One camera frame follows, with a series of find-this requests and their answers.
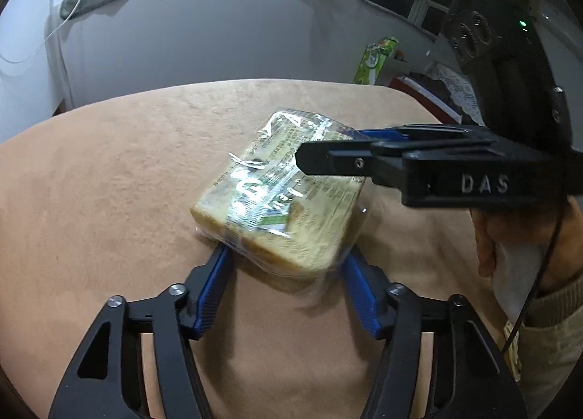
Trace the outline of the beige knit sleeve forearm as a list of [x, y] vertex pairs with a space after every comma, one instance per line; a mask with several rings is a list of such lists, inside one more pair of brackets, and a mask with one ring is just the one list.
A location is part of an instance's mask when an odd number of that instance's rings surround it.
[[530, 418], [551, 406], [582, 355], [582, 274], [533, 299], [519, 331], [520, 389]]

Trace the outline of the person's right hand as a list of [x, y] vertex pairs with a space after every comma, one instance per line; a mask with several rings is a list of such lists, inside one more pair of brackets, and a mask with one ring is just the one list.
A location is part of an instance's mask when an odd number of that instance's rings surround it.
[[492, 276], [497, 267], [498, 244], [532, 244], [547, 247], [551, 242], [557, 217], [562, 224], [540, 281], [547, 294], [566, 287], [582, 275], [582, 211], [573, 198], [563, 206], [542, 205], [515, 213], [486, 213], [472, 209], [479, 275]]

